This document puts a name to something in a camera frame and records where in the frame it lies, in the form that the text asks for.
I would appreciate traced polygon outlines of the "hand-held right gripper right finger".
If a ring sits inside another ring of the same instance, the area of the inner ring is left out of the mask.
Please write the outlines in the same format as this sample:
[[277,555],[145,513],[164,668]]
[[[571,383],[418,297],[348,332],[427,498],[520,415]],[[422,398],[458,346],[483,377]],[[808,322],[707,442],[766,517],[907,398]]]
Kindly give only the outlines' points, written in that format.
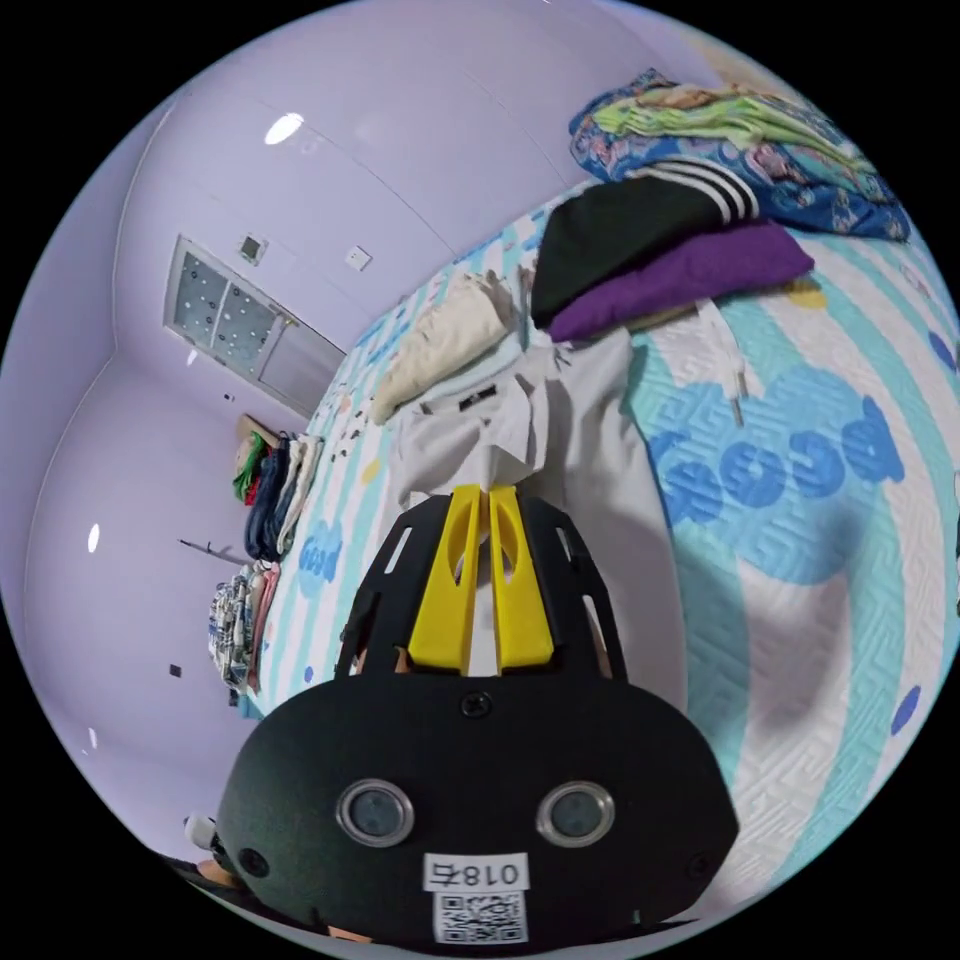
[[489,492],[488,520],[497,669],[546,668],[553,638],[514,487]]

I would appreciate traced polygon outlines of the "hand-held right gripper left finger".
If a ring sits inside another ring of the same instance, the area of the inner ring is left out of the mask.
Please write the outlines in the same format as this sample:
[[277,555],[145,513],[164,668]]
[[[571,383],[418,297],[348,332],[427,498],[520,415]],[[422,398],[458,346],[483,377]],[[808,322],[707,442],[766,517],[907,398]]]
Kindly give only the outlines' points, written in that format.
[[408,643],[420,670],[465,673],[470,662],[481,533],[481,488],[462,485],[446,514]]

